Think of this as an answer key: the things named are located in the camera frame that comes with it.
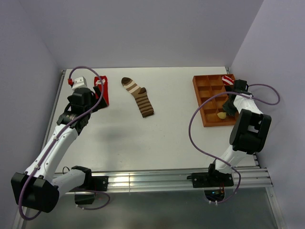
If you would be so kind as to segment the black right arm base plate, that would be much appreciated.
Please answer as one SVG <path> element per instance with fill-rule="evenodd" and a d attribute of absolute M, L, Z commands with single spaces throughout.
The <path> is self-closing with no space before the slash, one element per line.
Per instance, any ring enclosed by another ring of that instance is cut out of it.
<path fill-rule="evenodd" d="M 187 179 L 192 181 L 193 188 L 232 187 L 234 185 L 231 174 L 219 171 L 192 173 Z"/>

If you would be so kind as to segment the brown striped sock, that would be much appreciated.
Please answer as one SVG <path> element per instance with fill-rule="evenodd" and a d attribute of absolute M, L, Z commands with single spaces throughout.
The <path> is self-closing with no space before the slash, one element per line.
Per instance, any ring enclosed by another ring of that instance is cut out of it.
<path fill-rule="evenodd" d="M 143 118 L 154 114 L 154 109 L 149 101 L 145 87 L 140 87 L 134 80 L 123 77 L 122 86 L 134 97 L 135 102 Z"/>

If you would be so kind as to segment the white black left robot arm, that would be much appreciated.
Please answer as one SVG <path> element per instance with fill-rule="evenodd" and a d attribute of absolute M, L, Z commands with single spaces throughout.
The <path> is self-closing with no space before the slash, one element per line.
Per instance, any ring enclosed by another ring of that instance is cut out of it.
<path fill-rule="evenodd" d="M 40 212 L 51 212 L 59 198 L 73 189 L 100 188 L 92 171 L 74 166 L 57 178 L 55 171 L 70 145 L 80 135 L 97 104 L 94 93 L 87 87 L 73 90 L 68 105 L 57 121 L 54 132 L 35 161 L 23 172 L 15 173 L 11 186 L 19 208 L 27 207 Z"/>

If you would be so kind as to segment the yellow sock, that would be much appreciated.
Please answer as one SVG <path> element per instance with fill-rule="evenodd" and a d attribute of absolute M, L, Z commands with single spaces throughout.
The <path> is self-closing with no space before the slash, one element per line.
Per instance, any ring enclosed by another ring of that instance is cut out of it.
<path fill-rule="evenodd" d="M 227 113 L 226 112 L 218 112 L 217 113 L 217 116 L 220 118 L 220 119 L 225 119 L 227 117 Z"/>

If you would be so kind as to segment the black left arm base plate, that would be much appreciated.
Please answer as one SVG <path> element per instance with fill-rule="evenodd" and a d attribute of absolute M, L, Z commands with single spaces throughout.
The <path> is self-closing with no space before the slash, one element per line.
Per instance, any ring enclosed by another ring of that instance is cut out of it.
<path fill-rule="evenodd" d="M 85 179 L 83 185 L 72 189 L 72 191 L 106 191 L 108 187 L 108 178 L 108 176 L 93 176 L 91 178 Z"/>

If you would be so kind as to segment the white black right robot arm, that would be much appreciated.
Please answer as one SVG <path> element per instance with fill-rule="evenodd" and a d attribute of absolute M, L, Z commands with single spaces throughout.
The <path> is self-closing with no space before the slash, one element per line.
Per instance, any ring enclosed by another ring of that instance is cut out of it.
<path fill-rule="evenodd" d="M 258 109 L 253 95 L 248 92 L 247 81 L 235 81 L 232 91 L 235 94 L 229 95 L 223 110 L 230 116 L 238 113 L 238 118 L 230 134 L 229 147 L 221 160 L 216 159 L 209 165 L 206 180 L 211 186 L 217 186 L 246 155 L 263 149 L 271 125 L 271 116 Z"/>

